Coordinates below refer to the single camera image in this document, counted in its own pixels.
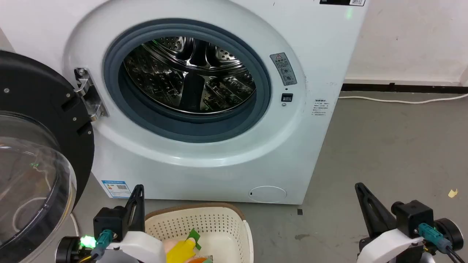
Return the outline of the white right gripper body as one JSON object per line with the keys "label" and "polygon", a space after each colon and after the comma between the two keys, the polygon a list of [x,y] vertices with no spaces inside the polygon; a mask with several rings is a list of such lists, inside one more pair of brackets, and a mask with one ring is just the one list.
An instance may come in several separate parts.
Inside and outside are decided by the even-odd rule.
{"label": "white right gripper body", "polygon": [[419,235],[410,238],[398,229],[384,232],[360,252],[361,263],[386,263],[396,258],[412,244],[418,245],[423,241]]}

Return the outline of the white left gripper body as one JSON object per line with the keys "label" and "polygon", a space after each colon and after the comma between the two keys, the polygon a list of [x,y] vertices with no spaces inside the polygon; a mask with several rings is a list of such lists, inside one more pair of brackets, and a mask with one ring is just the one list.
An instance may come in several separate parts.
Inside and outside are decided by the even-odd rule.
{"label": "white left gripper body", "polygon": [[129,231],[105,250],[106,263],[165,263],[164,244],[145,232]]}

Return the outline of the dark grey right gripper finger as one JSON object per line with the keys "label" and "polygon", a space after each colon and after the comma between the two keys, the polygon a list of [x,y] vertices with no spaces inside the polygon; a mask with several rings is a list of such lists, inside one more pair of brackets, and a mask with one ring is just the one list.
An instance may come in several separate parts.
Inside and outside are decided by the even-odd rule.
{"label": "dark grey right gripper finger", "polygon": [[384,232],[396,229],[396,218],[364,183],[356,183],[355,190],[371,239],[377,238]]}

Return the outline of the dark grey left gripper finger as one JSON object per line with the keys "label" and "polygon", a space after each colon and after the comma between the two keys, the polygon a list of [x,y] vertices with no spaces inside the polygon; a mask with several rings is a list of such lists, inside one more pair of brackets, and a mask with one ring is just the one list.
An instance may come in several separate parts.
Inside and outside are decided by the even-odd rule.
{"label": "dark grey left gripper finger", "polygon": [[125,206],[127,210],[127,225],[129,231],[145,231],[145,188],[144,185],[135,186]]}

